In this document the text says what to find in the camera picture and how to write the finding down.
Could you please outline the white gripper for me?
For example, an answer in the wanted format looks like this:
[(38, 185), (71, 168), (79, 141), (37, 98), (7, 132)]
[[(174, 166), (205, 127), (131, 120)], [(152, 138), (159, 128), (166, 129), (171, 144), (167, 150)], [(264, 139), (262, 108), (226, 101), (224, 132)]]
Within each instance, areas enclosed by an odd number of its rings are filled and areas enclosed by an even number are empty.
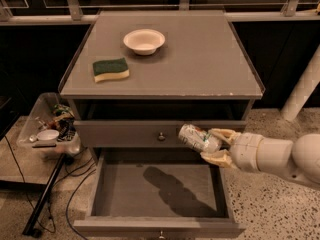
[(212, 128), (209, 130), (212, 136), (231, 145), (229, 151), (226, 149), (214, 153), (201, 152), (201, 158), (206, 162), (222, 167), (237, 167), (246, 172), (258, 172), (257, 153), (263, 136), (253, 133), (240, 133), (232, 129)]

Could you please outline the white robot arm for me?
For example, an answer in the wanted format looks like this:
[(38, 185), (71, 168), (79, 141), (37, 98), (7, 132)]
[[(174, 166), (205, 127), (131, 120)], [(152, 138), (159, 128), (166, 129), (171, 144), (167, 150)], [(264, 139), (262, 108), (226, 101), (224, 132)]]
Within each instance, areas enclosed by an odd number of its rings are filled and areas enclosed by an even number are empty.
[[(320, 82), (320, 46), (281, 110), (292, 121)], [(295, 142), (260, 134), (211, 129), (210, 133), (229, 144), (228, 150), (201, 152), (206, 162), (251, 173), (267, 173), (288, 182), (318, 189), (320, 185), (320, 134), (303, 135)]]

